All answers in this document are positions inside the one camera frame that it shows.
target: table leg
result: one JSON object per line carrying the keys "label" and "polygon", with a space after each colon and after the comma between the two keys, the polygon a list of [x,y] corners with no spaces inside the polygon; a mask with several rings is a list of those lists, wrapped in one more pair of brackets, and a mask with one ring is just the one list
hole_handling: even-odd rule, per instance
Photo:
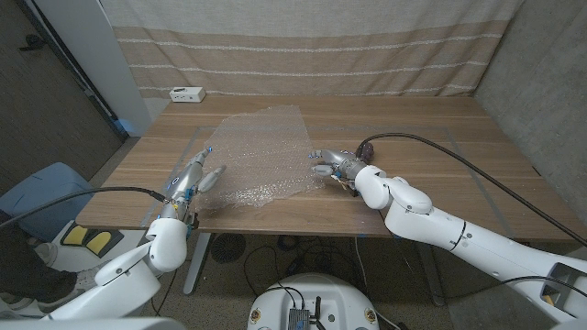
{"label": "table leg", "polygon": [[183,285],[183,293],[190,294],[194,292],[195,284],[198,281],[200,271],[204,266],[205,257],[208,255],[208,244],[210,243],[210,233],[199,233],[198,241],[195,243],[194,254],[192,255],[192,263],[190,269],[185,277],[185,284]]}
{"label": "table leg", "polygon": [[434,255],[432,254],[432,246],[425,243],[415,243],[422,260],[422,266],[424,267],[424,273],[428,281],[428,287],[432,294],[432,302],[436,306],[444,306],[444,294],[442,292],[442,285],[440,284],[440,276],[438,273],[437,264],[434,261]]}

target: plastic sheet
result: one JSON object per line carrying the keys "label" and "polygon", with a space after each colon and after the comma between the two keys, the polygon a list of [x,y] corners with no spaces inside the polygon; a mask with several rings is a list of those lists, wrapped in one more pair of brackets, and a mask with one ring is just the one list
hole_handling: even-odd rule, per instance
{"label": "plastic sheet", "polygon": [[206,142],[205,172],[226,164],[216,186],[198,195],[196,209],[261,207],[324,186],[308,158],[312,143],[299,107],[280,105],[225,119]]}

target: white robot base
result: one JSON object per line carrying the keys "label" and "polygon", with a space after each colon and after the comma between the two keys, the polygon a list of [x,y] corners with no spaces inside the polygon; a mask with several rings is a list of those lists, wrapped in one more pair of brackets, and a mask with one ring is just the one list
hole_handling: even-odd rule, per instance
{"label": "white robot base", "polygon": [[304,308],[299,293],[289,290],[295,300],[294,309],[294,301],[286,290],[271,290],[280,288],[275,283],[268,289],[271,291],[266,291],[253,303],[248,330],[379,329],[372,303],[361,291],[343,280],[326,274],[305,273],[283,279],[281,284],[301,293]]}

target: wall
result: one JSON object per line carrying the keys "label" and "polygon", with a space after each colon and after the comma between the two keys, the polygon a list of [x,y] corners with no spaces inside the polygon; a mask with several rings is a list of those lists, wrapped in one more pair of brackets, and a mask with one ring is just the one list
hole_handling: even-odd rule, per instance
{"label": "wall", "polygon": [[475,99],[587,225],[587,4],[526,0]]}
{"label": "wall", "polygon": [[153,119],[98,1],[36,2],[125,130],[141,136]]}

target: robotic arm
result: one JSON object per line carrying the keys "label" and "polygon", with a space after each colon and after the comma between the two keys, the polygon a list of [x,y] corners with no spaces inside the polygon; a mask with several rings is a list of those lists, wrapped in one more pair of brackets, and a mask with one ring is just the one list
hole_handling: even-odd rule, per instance
{"label": "robotic arm", "polygon": [[226,166],[204,178],[207,148],[187,163],[168,187],[160,217],[150,224],[150,242],[108,262],[95,276],[96,287],[43,319],[71,320],[121,317],[146,303],[161,287],[158,276],[176,270],[185,261],[188,207],[196,193],[208,192]]}
{"label": "robotic arm", "polygon": [[[389,179],[346,151],[317,150],[310,158],[326,164],[314,171],[356,191],[370,208],[389,206],[385,225],[394,234],[444,248],[499,281],[518,277],[554,278],[587,291],[587,261],[526,247],[432,205],[430,198],[406,180]],[[553,320],[564,323],[587,318],[587,298],[554,281],[518,280],[508,283]]]}

